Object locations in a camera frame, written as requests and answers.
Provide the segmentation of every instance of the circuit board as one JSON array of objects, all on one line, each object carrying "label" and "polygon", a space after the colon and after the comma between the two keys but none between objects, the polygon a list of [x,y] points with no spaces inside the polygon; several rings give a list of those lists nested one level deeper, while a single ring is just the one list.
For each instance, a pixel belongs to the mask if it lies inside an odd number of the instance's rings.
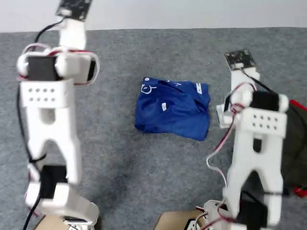
[{"label": "circuit board", "polygon": [[91,3],[92,0],[61,0],[56,15],[84,22]]},{"label": "circuit board", "polygon": [[231,71],[256,66],[254,58],[246,49],[226,53],[225,58]]}]

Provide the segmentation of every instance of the gray carpet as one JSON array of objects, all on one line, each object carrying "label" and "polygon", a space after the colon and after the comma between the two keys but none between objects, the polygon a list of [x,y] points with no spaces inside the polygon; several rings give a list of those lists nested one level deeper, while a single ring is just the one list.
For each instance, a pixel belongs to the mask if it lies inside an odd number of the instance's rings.
[{"label": "gray carpet", "polygon": [[[0,229],[20,230],[28,210],[26,157],[15,111],[15,63],[34,33],[0,34]],[[56,45],[48,32],[42,42]],[[230,89],[224,52],[248,48],[262,81],[307,104],[307,29],[119,30],[88,33],[88,49],[101,58],[95,84],[76,89],[78,133],[83,150],[80,193],[100,209],[105,230],[150,230],[166,211],[190,210],[221,199],[221,176],[205,156],[223,136],[215,105]],[[205,141],[173,134],[142,134],[134,108],[144,76],[210,85],[211,125]],[[224,172],[233,137],[213,160]],[[52,146],[48,162],[61,162]],[[33,217],[31,229],[38,218]],[[307,200],[284,198],[278,229],[307,226]]]}]

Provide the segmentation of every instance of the logo on fabric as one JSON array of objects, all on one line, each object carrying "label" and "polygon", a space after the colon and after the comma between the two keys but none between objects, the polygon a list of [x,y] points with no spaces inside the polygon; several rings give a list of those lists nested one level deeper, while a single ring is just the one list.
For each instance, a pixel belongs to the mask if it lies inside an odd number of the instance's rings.
[{"label": "logo on fabric", "polygon": [[155,87],[152,87],[150,85],[146,86],[145,84],[142,84],[142,87],[141,87],[141,92],[144,93],[144,94],[150,94],[152,92],[152,89],[155,89]]}]

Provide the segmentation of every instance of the folded blue shirt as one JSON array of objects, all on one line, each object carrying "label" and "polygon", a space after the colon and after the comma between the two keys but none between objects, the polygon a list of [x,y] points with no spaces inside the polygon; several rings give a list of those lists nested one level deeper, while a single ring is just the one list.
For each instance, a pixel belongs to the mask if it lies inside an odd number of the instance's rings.
[{"label": "folded blue shirt", "polygon": [[144,78],[135,111],[135,127],[148,133],[175,133],[204,140],[209,127],[208,85]]}]

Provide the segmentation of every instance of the black wire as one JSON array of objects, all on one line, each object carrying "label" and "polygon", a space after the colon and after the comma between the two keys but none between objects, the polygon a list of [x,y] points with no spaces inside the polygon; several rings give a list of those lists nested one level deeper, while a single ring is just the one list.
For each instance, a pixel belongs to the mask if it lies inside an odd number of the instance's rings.
[{"label": "black wire", "polygon": [[31,210],[30,210],[30,212],[29,212],[29,215],[28,215],[27,219],[25,220],[23,230],[26,230],[26,229],[27,229],[28,224],[29,224],[29,221],[30,221],[30,219],[31,219],[31,216],[33,215],[35,209],[36,209],[37,206],[38,206],[38,203],[39,203],[40,198],[41,198],[41,195],[40,195],[40,194],[41,194],[41,192],[39,191],[38,196],[37,196],[37,199],[36,199],[36,201],[35,201],[33,207],[31,208]]},{"label": "black wire", "polygon": [[[276,93],[275,91],[270,89],[268,86],[263,84],[261,81],[259,81],[255,78],[253,78],[252,76],[248,75],[243,69],[241,69],[241,71],[242,71],[242,73],[244,73],[244,75],[251,78],[254,82],[256,82],[258,85],[260,85],[262,88],[266,89],[268,92]],[[294,151],[291,163],[288,165],[288,169],[286,170],[286,175],[283,175],[285,180],[288,178],[291,170],[293,169],[293,165],[295,164],[295,162],[298,159],[298,157],[300,156],[300,154],[303,152],[305,145],[307,143],[307,124],[304,121],[304,118],[301,116],[301,114],[299,114],[297,109],[292,104],[289,104],[289,108],[291,109],[291,111],[293,111],[295,113],[295,115],[298,117],[298,119],[302,123],[303,128],[304,128],[304,136],[303,136],[302,143],[300,144],[299,148],[296,151]]]},{"label": "black wire", "polygon": [[73,229],[76,229],[76,230],[78,230],[76,227],[74,227],[74,226],[72,226],[71,224],[69,224],[69,226],[71,226]]},{"label": "black wire", "polygon": [[20,133],[21,133],[21,137],[23,139],[24,148],[25,148],[25,152],[27,154],[28,160],[33,161],[33,158],[31,156],[31,153],[30,153],[30,150],[29,150],[29,147],[28,147],[28,143],[27,143],[27,140],[26,140],[23,121],[22,121],[22,118],[21,118],[20,98],[21,98],[20,97],[20,83],[18,83],[17,94],[16,94],[16,110],[17,110],[18,124],[19,124]]},{"label": "black wire", "polygon": [[262,204],[261,201],[259,201],[255,196],[253,196],[250,192],[248,192],[248,191],[246,191],[246,190],[242,190],[242,191],[241,191],[241,198],[240,198],[240,200],[242,200],[242,195],[243,195],[243,194],[246,194],[247,196],[249,196],[253,201]]},{"label": "black wire", "polygon": [[50,30],[51,28],[55,27],[56,25],[62,23],[64,20],[65,20],[65,17],[63,17],[61,21],[59,21],[59,22],[57,22],[57,23],[53,23],[53,24],[51,24],[51,25],[48,25],[48,26],[46,26],[44,29],[42,29],[40,32],[38,32],[38,34],[36,35],[36,38],[35,38],[35,40],[34,40],[34,43],[37,43],[37,42],[38,42],[40,36],[41,36],[44,32],[46,32],[47,30]]}]

